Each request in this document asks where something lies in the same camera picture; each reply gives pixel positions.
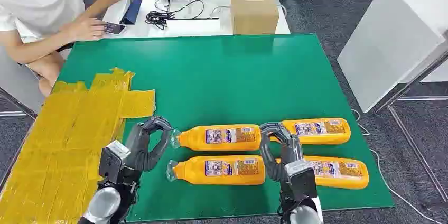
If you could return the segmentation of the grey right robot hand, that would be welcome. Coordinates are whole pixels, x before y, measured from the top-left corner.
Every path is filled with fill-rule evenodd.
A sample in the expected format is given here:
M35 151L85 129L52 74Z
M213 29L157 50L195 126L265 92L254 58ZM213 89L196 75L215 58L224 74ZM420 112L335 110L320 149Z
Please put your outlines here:
M293 181L308 169L303 150L297 135L289 132L280 122L269 122L260 125L260 154L265 164L268 176L276 182ZM281 161L278 163L270 150L270 138L274 137L282 145Z

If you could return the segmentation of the person's right hand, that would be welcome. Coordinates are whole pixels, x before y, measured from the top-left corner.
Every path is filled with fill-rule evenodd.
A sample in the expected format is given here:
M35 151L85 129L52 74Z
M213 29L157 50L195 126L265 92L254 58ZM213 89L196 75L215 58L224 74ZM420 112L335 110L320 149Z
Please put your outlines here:
M101 20L88 18L67 24L61 31L67 34L71 42L98 41L104 36L104 25Z

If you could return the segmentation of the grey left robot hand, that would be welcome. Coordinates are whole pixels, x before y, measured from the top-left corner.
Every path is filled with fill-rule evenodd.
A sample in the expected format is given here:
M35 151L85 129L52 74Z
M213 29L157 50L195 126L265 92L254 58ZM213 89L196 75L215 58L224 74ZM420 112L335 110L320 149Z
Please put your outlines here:
M149 152L149 142L152 133L162 132L159 142ZM173 127L161 116L151 116L146 122L135 124L128 135L125 146L130 150L125 159L125 165L141 172L151 171L157 165L166 150Z

